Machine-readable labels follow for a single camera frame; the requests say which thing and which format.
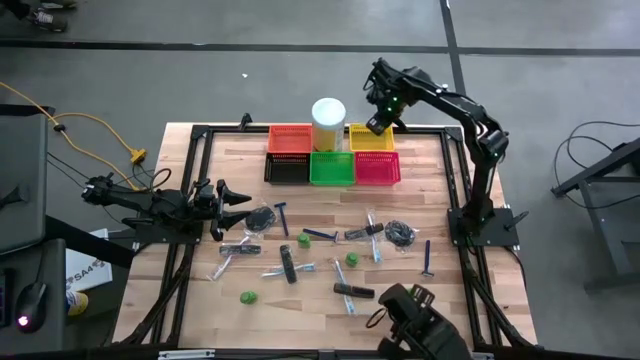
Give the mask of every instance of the wooden table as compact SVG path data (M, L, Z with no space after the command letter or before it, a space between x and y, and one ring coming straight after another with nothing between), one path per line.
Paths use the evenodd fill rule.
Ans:
M156 169L173 171L166 188L180 188L192 125L167 124L156 166ZM375 349L391 325L385 319L376 328L365 328L369 315L379 308L376 300L354 299L359 315L348 316L342 296L332 291L337 276L329 260L333 257L344 260L350 251L361 257L355 269L343 266L350 284L374 288L376 297L398 282L407 286L422 284L435 293L435 308L452 321L467 344L471 344L460 262L449 240L445 215L450 205L438 137L396 137L402 181L392 187L272 186L263 180L266 144L266 134L217 134L209 177L212 181L224 178L231 190L253 197L251 202L234 207L237 209L252 209L262 202L271 206L287 202L285 216L291 235L285 239L281 224L277 223L261 242L262 255L237 257L217 282L208 280L207 275L223 261L218 254L219 243L213 242L208 233L203 236L191 270L181 347ZM200 144L194 178L198 174L202 147ZM460 185L453 145L451 149ZM504 204L498 176L492 198L496 206ZM366 224L365 209L369 207L375 208L378 222L396 219L420 230L408 252L398 252L390 243L381 242L384 261L375 264L367 243L313 241L310 249L298 248L295 239L302 228L325 232L360 228ZM237 241L243 236L243 227L238 225L225 235L225 241ZM427 239L431 240L433 278L420 274ZM291 244L295 263L315 262L318 271L299 273L294 285L287 284L284 277L261 278L262 272L281 264L278 248L282 244ZM166 252L166 245L152 245L134 259L114 340L127 336L155 302ZM518 264L501 248L486 248L486 256L497 303L520 333L535 342ZM247 290L258 294L256 304L240 303L240 294ZM172 308L170 303L163 336L169 332ZM485 308L479 305L478 310L483 334L488 339Z

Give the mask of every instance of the black basket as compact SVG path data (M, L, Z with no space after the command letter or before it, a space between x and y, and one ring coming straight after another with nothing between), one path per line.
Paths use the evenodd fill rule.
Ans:
M310 154L267 153L264 181L274 185L309 183Z

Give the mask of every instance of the concrete floor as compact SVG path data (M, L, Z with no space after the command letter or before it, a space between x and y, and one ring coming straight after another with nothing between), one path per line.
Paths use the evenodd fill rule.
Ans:
M640 3L635 0L451 0L450 6L459 46L640 49ZM69 19L68 33L44 34L5 15L0 19L0 37L217 44L448 44L437 0L87 0ZM244 112L250 112L257 122L307 121L313 102L324 96L341 99L350 121L364 122L373 108L365 102L361 87L378 56L399 68L418 65L436 81L454 84L448 54L295 50L1 48L0 80L41 104L55 106L58 112L86 112L109 121L130 144L149 150L145 163L151 168L167 122L239 121ZM640 289L585 294L585 281L610 273L609 259L593 234L586 211L553 198L549 189L554 182L555 149L576 125L592 120L638 123L634 105L640 57L603 51L598 57L472 55L460 60L467 93L511 133L508 156L499 170L512 208L531 212L518 230L539 343L555 350L638 357ZM0 103L22 102L2 91ZM424 104L409 109L405 120L455 123ZM99 124L83 119L65 123L79 144L129 170L127 152ZM594 126L583 133L615 146L638 137L640 128ZM84 173L108 171L72 151L55 133L50 133L49 140L52 153ZM606 154L592 143L579 141L574 151L587 163ZM561 156L561 178L577 170ZM640 201L627 206L640 206ZM127 215L118 209L111 212L116 217ZM84 204L77 186L52 168L48 213L86 230L123 227L100 208ZM92 331L82 333L95 336L79 342L97 343L109 324L107 315L100 322L92 320Z

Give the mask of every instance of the white container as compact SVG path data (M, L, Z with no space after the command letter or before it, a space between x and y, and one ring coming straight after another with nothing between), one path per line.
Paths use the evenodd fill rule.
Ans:
M342 151L346 114L338 99L324 98L313 104L313 151Z

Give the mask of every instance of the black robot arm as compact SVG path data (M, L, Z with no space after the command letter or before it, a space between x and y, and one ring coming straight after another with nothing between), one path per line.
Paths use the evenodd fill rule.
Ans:
M250 214L225 211L225 204L241 204L251 197L232 192L224 180L218 180L215 189L209 179L194 183L191 193L185 195L172 189L134 191L114 184L112 175L89 179L82 198L94 205L119 205L137 211L137 218L122 222L138 232L141 242L183 243L199 239L205 220L211 220L213 239L222 241L223 229L229 230Z
M489 195L496 166L504 158L509 144L508 133L487 115L484 107L434 83L418 67L399 71L380 58L373 63L364 89L368 91L367 101L377 107L367 127L378 135L392 123L406 128L400 116L407 105L413 106L418 101L430 104L462 124L475 173L471 197L462 208L459 224L462 232L477 235L486 220L493 216Z

